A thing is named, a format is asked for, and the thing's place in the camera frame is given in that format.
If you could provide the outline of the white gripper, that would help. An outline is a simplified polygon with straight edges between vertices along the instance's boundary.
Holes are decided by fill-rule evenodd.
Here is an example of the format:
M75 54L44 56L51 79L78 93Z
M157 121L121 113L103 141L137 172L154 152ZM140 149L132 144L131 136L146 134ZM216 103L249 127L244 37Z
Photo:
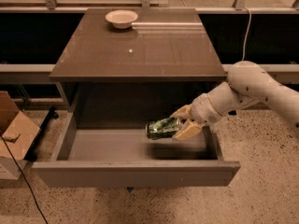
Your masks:
M171 118L186 119L172 136L173 139L182 142L199 134L203 129L202 124L211 126L221 120L222 115L213 107L208 95L203 93L195 98L191 105L184 105L175 111Z

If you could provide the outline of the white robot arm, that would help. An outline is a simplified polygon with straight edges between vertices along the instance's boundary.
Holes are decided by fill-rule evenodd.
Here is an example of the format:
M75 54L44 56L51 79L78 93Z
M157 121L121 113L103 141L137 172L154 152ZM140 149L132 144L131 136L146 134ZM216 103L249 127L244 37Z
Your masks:
M299 93L274 80L260 65L241 61L229 68L227 79L219 86L171 115L185 119L173 138L185 141L199 134L204 126L213 126L228 112L259 102L299 130Z

